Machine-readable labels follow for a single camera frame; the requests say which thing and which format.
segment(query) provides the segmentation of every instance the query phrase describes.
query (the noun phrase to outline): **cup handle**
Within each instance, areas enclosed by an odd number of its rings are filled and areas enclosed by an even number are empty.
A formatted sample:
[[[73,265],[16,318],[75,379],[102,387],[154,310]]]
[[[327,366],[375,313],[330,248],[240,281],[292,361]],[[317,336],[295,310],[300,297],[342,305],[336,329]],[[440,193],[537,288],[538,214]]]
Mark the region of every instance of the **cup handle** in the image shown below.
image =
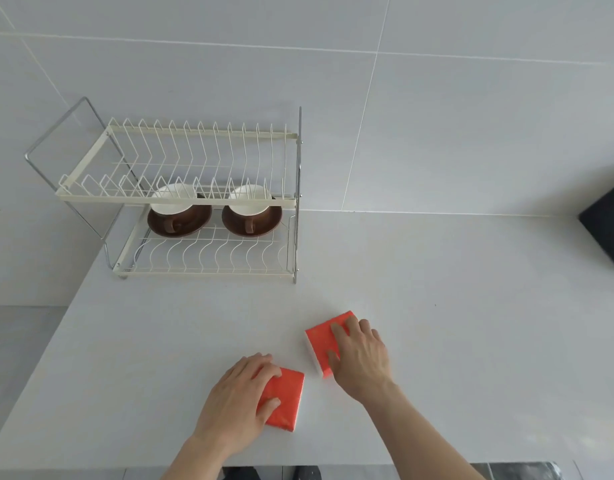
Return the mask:
[[[167,219],[163,221],[163,225],[165,226],[165,231],[170,234],[175,233],[173,217],[167,217]]]
[[[253,234],[254,233],[254,219],[246,219],[245,220],[245,232],[247,234]]]

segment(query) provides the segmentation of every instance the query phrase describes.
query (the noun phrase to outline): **forearm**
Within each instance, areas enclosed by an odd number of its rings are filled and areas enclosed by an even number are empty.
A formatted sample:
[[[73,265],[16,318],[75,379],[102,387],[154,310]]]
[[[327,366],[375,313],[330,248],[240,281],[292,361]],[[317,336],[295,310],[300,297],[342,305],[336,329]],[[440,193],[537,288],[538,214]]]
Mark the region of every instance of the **forearm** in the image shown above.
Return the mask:
[[[365,408],[402,480],[482,480],[396,385],[386,385]]]
[[[217,445],[192,436],[161,480],[216,480],[226,459]]]

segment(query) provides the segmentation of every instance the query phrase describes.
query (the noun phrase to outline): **white countertop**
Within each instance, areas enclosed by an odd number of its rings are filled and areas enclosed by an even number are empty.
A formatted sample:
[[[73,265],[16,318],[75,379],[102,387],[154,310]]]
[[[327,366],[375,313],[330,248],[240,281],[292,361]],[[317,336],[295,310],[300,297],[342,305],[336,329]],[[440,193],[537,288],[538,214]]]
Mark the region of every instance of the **white countertop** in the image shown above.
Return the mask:
[[[236,465],[390,463],[302,331],[353,310],[470,461],[614,458],[614,267],[574,219],[303,212],[298,283],[130,277],[98,256],[0,434],[0,468],[167,465],[241,355],[307,374]]]

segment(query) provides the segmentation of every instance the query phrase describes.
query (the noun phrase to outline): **white wire rack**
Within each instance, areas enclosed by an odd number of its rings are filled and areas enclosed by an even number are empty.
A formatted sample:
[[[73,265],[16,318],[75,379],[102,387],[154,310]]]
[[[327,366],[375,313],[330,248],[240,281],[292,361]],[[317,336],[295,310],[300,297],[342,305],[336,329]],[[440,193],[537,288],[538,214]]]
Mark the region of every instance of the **white wire rack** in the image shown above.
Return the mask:
[[[119,276],[187,274],[247,274],[286,276],[295,274],[295,212],[282,213],[278,227],[260,237],[240,237],[222,224],[220,209],[199,231],[167,238],[147,225],[146,205],[116,265]]]
[[[203,203],[224,205],[229,194],[245,184],[261,185],[283,209],[296,205],[293,172],[295,154],[287,155],[287,140],[298,135],[286,125],[276,131],[238,130],[231,123],[219,129],[214,123],[206,129],[202,122],[181,127],[174,121],[166,125],[156,120],[137,124],[112,118],[82,160],[58,182],[56,195],[65,201],[114,203],[172,203],[170,197],[155,198],[153,193],[168,184],[193,185],[205,197]],[[101,149],[112,142],[119,150],[116,158],[105,159]],[[193,203],[195,195],[174,197],[180,203]],[[264,203],[251,198],[252,203]]]
[[[76,114],[77,109],[87,107],[93,126],[86,124],[86,114]],[[255,130],[247,130],[245,125],[235,130],[231,123],[226,129],[214,123],[207,129],[202,123],[192,125],[185,121],[176,126],[170,121],[165,127],[157,120],[147,124],[144,119],[137,124],[128,119],[119,124],[111,119],[105,124],[91,101],[82,97],[36,140],[24,158],[100,237],[107,264],[119,276],[247,274],[293,276],[295,283],[301,128],[302,108],[298,112],[297,134],[286,126],[277,131],[271,125],[268,130],[261,130],[259,125]],[[88,151],[74,150],[84,141],[93,141],[84,147]],[[295,151],[287,151],[288,141],[295,141]],[[43,158],[44,170],[35,161],[38,153],[48,155]],[[62,157],[78,160],[69,173],[62,173]],[[174,198],[170,194],[154,197],[158,188],[173,183],[193,185],[195,193],[204,197],[202,204],[215,207],[205,227],[175,239],[155,235],[147,225],[151,203],[198,204],[197,196],[187,191]],[[245,184],[263,186],[265,192],[260,194],[271,194],[273,204],[284,209],[279,226],[264,236],[239,237],[222,224],[220,208],[229,205],[229,194]],[[246,195],[251,204],[269,203],[267,199],[253,198],[257,193]],[[78,203],[87,202],[121,205],[100,231],[97,219],[90,220],[77,208]],[[141,205],[143,210],[118,259],[113,260],[107,237],[125,205]]]

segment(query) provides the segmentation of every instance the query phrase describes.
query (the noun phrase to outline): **red and white sponge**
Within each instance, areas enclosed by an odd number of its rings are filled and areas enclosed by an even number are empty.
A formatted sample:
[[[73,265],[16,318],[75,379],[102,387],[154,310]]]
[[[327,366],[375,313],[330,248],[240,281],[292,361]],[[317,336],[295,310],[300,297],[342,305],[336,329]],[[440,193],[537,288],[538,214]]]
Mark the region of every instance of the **red and white sponge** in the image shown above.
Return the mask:
[[[327,377],[332,374],[329,367],[329,357],[327,356],[328,350],[333,350],[336,354],[340,354],[338,351],[338,343],[334,337],[334,333],[331,331],[331,324],[338,323],[345,327],[345,320],[349,317],[353,317],[353,312],[346,312],[342,315],[327,320],[320,325],[316,325],[309,330],[305,330],[305,336],[307,338],[308,349],[311,352],[311,358],[316,366],[316,370],[319,371],[321,377]]]
[[[283,367],[280,370],[282,371],[282,376],[272,377],[264,387],[258,408],[260,409],[269,399],[277,397],[280,399],[280,406],[271,413],[265,424],[293,431],[296,428],[296,420],[298,419],[298,409],[300,408],[305,374],[292,371],[291,369],[284,369]]]

